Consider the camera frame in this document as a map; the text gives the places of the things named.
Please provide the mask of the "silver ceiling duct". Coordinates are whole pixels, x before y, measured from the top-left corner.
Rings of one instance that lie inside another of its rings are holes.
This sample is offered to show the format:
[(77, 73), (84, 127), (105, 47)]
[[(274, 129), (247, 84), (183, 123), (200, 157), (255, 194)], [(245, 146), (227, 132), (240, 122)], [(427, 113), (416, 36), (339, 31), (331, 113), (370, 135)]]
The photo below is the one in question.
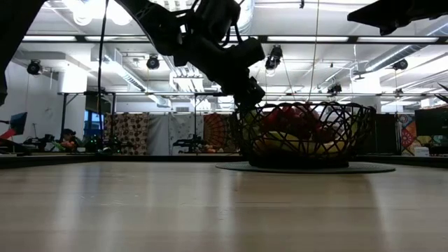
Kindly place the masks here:
[(251, 29), (251, 22), (253, 19), (255, 0), (237, 0), (240, 5), (241, 12), (237, 26), (240, 34), (247, 34)]

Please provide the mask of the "black background station frame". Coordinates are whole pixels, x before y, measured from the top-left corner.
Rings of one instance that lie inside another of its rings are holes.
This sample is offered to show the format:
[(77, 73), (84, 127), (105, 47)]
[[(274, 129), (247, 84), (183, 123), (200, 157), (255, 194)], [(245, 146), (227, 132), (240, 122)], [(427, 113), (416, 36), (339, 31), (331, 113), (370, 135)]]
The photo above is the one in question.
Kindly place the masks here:
[[(232, 138), (231, 114), (232, 99), (211, 95), (192, 95), (190, 97), (167, 97), (164, 104), (157, 104), (152, 97), (124, 96), (112, 94), (97, 98), (94, 93), (77, 97), (65, 95), (62, 129), (71, 129), (76, 133), (78, 151), (86, 153), (116, 153), (112, 140), (104, 136), (104, 126), (99, 136), (83, 136), (85, 111), (94, 111), (104, 115), (111, 113), (148, 113), (148, 147), (145, 155), (172, 156), (184, 154), (237, 154), (239, 148)], [(228, 129), (232, 150), (224, 153), (203, 153), (204, 116), (219, 113), (229, 115)]]

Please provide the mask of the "round grey placemat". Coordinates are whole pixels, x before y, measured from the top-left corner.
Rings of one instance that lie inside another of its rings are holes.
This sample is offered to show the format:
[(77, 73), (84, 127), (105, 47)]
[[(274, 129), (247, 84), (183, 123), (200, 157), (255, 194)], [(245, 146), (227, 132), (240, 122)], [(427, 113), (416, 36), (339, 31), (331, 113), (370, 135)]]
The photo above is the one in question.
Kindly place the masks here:
[(377, 174), (394, 172), (392, 165), (371, 162), (348, 162), (341, 165), (323, 166), (321, 164), (279, 164), (277, 166), (255, 166), (247, 162), (220, 162), (218, 169), (236, 172), (262, 172), (274, 174)]

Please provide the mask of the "black background monitor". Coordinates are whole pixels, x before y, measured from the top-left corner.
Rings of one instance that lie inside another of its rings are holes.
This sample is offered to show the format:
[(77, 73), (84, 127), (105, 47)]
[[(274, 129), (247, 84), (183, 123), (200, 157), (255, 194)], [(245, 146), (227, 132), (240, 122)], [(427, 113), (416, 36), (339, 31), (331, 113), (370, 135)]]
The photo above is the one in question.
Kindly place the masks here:
[(448, 136), (448, 107), (414, 112), (418, 136)]

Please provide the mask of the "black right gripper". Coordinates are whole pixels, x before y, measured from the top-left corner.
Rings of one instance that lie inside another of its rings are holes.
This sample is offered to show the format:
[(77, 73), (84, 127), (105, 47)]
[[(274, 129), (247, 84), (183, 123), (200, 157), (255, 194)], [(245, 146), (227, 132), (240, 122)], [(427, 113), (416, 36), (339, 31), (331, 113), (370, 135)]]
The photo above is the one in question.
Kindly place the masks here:
[(376, 0), (350, 12), (347, 20), (376, 27), (385, 36), (412, 20), (434, 20), (443, 15), (448, 15), (448, 0)]

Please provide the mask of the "colourful patchwork cloth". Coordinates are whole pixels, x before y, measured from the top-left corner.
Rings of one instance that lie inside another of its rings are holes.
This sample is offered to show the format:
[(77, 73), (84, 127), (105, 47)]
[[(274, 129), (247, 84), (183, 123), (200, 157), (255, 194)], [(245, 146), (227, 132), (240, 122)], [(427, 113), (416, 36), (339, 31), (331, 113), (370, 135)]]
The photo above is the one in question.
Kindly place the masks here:
[(421, 147), (417, 137), (415, 117), (410, 114), (399, 114), (400, 149), (404, 156), (414, 156), (414, 149)]

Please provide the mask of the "green grape bunch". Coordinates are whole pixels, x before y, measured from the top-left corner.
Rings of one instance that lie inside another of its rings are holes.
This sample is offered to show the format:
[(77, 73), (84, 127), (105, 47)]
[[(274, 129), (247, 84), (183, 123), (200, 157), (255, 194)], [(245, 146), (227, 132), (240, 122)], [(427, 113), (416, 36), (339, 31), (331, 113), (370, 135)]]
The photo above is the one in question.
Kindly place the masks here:
[(256, 110), (246, 114), (243, 120), (242, 136), (244, 140), (250, 140), (260, 134), (260, 127), (257, 120), (260, 118)]

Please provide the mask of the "bright blue monitor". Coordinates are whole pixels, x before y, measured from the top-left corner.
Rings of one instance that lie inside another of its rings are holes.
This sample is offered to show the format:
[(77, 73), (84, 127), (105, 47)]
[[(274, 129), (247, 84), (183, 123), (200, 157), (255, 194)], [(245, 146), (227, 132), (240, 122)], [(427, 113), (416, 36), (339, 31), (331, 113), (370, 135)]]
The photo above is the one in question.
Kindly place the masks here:
[(104, 122), (104, 115), (86, 110), (84, 116), (83, 136), (98, 137), (101, 133), (100, 127), (104, 126)]

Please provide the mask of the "person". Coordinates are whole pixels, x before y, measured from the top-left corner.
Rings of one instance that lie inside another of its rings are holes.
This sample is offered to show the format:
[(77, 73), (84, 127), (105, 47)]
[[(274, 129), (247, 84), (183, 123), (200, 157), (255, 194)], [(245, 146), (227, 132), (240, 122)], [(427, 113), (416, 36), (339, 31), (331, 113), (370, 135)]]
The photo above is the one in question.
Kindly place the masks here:
[(62, 130), (61, 146), (67, 152), (74, 152), (78, 147), (76, 133), (72, 129)]

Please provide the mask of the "tilted blue screen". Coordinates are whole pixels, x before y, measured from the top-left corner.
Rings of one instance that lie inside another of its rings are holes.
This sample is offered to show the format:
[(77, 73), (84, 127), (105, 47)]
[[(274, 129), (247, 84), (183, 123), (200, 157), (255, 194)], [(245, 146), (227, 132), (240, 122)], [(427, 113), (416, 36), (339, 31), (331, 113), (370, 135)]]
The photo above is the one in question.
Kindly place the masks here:
[(14, 130), (16, 135), (23, 134), (25, 130), (26, 120), (27, 120), (27, 112), (18, 113), (10, 117), (9, 125), (10, 128)]

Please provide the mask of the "black aluminium rig frame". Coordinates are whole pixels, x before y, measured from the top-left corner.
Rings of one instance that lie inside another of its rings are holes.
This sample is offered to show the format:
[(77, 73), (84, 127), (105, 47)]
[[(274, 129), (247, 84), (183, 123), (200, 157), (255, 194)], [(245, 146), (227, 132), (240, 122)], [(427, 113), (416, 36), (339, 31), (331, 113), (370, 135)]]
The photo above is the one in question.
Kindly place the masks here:
[[(98, 35), (31, 35), (31, 36), (75, 36), (77, 41), (72, 42), (49, 42), (49, 43), (98, 43), (92, 41), (86, 41), (86, 36), (98, 36)], [(433, 43), (361, 43), (357, 42), (358, 37), (364, 36), (348, 36), (347, 42), (278, 42), (267, 41), (267, 37), (271, 35), (257, 35), (256, 37), (261, 40), (262, 43), (285, 43), (285, 44), (349, 44), (349, 45), (399, 45), (399, 46), (436, 46), (445, 45), (448, 46), (448, 35), (429, 36), (438, 37), (439, 39)], [(34, 42), (25, 41), (25, 43), (47, 43), (47, 42)], [(0, 155), (0, 168), (5, 167), (37, 167), (46, 165), (62, 165), (81, 162), (241, 162), (245, 161), (245, 157), (241, 155), (212, 155), (212, 154), (184, 154), (180, 156), (168, 157), (157, 155), (112, 155), (101, 153), (88, 153), (88, 154), (56, 154), (56, 153), (18, 153), (18, 154), (1, 154)], [(386, 155), (361, 155), (354, 159), (357, 162), (376, 162), (376, 163), (389, 163), (397, 165), (412, 165), (423, 167), (448, 167), (448, 157), (398, 157), (398, 156), (386, 156)]]

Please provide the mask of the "white LED light strip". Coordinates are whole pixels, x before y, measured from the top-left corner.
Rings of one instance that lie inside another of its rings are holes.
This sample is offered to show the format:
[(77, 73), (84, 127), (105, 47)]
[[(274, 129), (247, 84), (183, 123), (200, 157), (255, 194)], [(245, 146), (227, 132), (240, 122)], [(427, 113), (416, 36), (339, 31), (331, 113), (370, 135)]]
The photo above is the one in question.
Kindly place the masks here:
[(361, 43), (433, 43), (438, 37), (358, 37)]
[(267, 41), (278, 42), (347, 42), (348, 36), (268, 36)]
[[(101, 36), (86, 36), (86, 41), (92, 42), (100, 42)], [(103, 41), (106, 42), (149, 42), (149, 39), (146, 36), (105, 36)]]
[(72, 42), (77, 41), (75, 36), (25, 36), (23, 41), (34, 42)]

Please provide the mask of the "red grape bunch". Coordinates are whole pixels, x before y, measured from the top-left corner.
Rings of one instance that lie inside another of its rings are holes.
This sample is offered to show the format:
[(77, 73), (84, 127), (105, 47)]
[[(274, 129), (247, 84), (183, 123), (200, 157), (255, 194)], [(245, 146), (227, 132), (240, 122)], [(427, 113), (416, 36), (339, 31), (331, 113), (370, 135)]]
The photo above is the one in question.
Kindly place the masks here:
[(301, 140), (327, 143), (333, 141), (335, 132), (324, 125), (320, 115), (305, 106), (283, 106), (275, 108), (261, 122), (263, 132), (283, 132)]

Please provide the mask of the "yellow banana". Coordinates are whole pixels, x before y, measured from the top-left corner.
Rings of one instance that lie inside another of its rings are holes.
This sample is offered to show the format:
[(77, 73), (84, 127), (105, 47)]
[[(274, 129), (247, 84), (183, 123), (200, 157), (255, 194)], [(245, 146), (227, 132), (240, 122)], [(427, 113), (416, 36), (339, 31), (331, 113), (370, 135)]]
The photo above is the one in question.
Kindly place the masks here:
[(271, 131), (261, 136), (253, 144), (254, 151), (264, 153), (267, 151), (286, 151), (287, 153), (300, 153), (308, 155), (336, 155), (345, 149), (344, 139), (318, 143), (303, 141), (292, 134)]

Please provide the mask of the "black woven wire basket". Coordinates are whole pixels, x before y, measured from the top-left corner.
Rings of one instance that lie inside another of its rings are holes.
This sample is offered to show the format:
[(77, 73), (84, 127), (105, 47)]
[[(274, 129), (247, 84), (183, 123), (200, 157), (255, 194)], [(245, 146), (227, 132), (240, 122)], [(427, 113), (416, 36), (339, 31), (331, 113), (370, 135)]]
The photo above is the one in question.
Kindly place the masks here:
[(357, 103), (294, 102), (240, 106), (232, 136), (257, 168), (343, 168), (371, 135), (377, 111)]

